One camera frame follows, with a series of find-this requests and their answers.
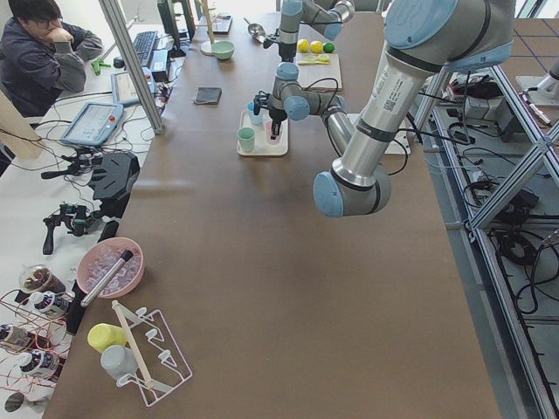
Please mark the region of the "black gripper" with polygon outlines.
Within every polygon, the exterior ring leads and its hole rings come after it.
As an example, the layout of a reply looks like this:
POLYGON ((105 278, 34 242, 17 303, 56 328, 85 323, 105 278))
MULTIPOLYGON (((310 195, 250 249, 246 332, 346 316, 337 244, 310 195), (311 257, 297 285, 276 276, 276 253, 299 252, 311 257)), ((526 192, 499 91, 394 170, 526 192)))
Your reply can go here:
POLYGON ((287 119, 284 109, 274 105, 275 98, 271 93, 258 91, 253 98, 253 113, 259 115, 263 109, 268 112, 270 122, 270 140, 277 141, 280 137, 280 123, 287 119))

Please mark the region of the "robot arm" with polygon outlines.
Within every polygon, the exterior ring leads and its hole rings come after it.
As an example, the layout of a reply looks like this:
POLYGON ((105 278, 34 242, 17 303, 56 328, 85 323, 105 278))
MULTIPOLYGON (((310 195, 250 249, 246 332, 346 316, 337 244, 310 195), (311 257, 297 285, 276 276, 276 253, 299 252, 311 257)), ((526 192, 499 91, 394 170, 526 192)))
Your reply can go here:
POLYGON ((276 44, 282 62, 293 62, 297 53, 300 26, 305 24, 328 40, 335 40, 343 24, 355 15, 353 1, 283 1, 279 28, 265 36, 264 49, 276 44))
POLYGON ((390 179, 381 160, 430 76, 498 65, 513 44, 513 1, 395 1, 384 21, 383 60, 371 96, 352 123, 341 97, 300 86, 293 60, 301 24, 335 39, 357 8, 351 1, 283 2, 279 29, 265 41, 278 44, 282 61, 272 91, 254 99, 256 111, 267 109, 273 135, 286 119, 322 118, 342 152, 314 179, 315 205, 329 217, 368 215, 386 205, 390 179))

